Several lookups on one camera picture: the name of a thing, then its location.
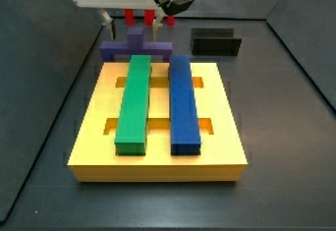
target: yellow block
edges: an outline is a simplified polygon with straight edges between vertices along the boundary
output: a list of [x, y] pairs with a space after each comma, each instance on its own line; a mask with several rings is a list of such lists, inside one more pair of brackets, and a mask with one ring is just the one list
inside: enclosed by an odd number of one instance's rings
[[169, 64], [153, 64], [146, 156], [118, 156], [129, 63], [106, 63], [69, 167], [82, 182], [238, 181], [247, 159], [215, 63], [193, 63], [202, 155], [171, 156]]

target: green bar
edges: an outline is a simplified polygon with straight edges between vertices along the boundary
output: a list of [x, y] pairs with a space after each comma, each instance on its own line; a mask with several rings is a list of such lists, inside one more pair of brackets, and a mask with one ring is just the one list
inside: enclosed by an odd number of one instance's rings
[[146, 155], [151, 56], [133, 55], [115, 144], [118, 155]]

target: blue bar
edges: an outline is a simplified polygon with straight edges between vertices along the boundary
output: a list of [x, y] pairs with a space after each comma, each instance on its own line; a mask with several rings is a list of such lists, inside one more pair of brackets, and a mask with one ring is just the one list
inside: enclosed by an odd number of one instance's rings
[[171, 56], [170, 94], [171, 154], [201, 155], [202, 135], [189, 56]]

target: purple block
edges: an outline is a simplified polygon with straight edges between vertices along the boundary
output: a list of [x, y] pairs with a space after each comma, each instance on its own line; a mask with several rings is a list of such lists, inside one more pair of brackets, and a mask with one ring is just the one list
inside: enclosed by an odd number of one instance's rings
[[115, 62], [115, 55], [162, 55], [169, 62], [174, 51], [173, 42], [145, 42], [143, 28], [130, 28], [127, 41], [105, 41], [101, 53], [105, 62]]

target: gray table surface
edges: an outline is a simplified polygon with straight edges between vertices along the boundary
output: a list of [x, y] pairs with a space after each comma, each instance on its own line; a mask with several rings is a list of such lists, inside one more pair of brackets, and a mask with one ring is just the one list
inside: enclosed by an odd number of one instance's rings
[[[66, 163], [103, 64], [98, 43], [3, 228], [336, 227], [335, 111], [266, 22], [179, 20], [161, 31], [175, 54], [191, 55], [191, 28], [235, 28], [243, 38], [237, 58], [193, 57], [218, 63], [250, 161], [242, 180], [77, 182]], [[123, 21], [118, 31], [125, 39]]]

